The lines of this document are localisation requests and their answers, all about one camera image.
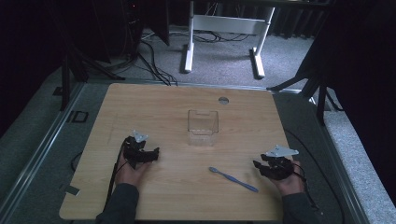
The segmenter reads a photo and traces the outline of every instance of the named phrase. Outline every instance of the blue toothbrush handle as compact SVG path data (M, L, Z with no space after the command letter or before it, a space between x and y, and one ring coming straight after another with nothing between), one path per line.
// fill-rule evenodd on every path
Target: blue toothbrush handle
M233 176L226 175L226 174L222 174L222 175L224 175L224 177L226 177L227 179L229 179L229 180L231 180L231 181L233 181L233 182L235 182L235 183L238 183L238 184L244 186L244 187L247 188L247 189L250 189L251 191L259 192L258 189L254 188L253 186L250 186L249 184L246 184L246 183L244 183L244 182L241 182L241 181L237 180L237 179L236 179L235 177L233 177Z

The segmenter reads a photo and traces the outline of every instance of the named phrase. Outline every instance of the clear plastic container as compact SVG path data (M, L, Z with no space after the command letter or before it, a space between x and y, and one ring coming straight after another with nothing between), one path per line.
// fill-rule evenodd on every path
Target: clear plastic container
M219 113L209 110L189 110L189 145L213 147L219 132Z

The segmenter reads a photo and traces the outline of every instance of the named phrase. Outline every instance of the tripod leg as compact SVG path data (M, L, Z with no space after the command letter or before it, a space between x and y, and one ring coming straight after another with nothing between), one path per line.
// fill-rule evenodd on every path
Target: tripod leg
M326 85L321 84L319 87L319 97L318 97L318 108L317 108L317 118L319 123L324 126L324 104L326 101Z
M309 71L306 71L306 72L299 73L295 77L292 77L291 79L289 79L289 80L287 80L287 81L285 81L285 82L283 82L283 83L281 83L281 84L279 84L277 86L268 87L267 90L268 91L282 91L283 89L291 86L294 83L297 83L297 82L303 80L304 78L312 77L312 75L314 73L315 73L314 70L309 70Z

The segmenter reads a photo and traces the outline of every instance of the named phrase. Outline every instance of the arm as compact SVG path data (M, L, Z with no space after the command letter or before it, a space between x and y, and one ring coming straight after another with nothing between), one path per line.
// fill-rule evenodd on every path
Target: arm
M96 223L134 223L139 191L134 185L118 184L103 213L96 217Z
M299 174L299 162L293 161L294 172ZM317 224L318 218L315 216L310 202L304 193L303 180L297 175L290 175L283 180L270 179L275 184L283 202L283 223L284 224Z
M141 177L149 168L151 162L144 163L141 167L134 170L120 154L119 167L116 173L114 189L105 211L96 217L98 224L134 224L136 207L139 199L137 187Z

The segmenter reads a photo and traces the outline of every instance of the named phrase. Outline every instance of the black backdrop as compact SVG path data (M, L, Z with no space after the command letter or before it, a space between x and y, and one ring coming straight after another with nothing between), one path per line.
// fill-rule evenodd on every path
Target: black backdrop
M321 82L335 90L393 203L395 27L396 3L392 0L337 1L298 72L314 68Z

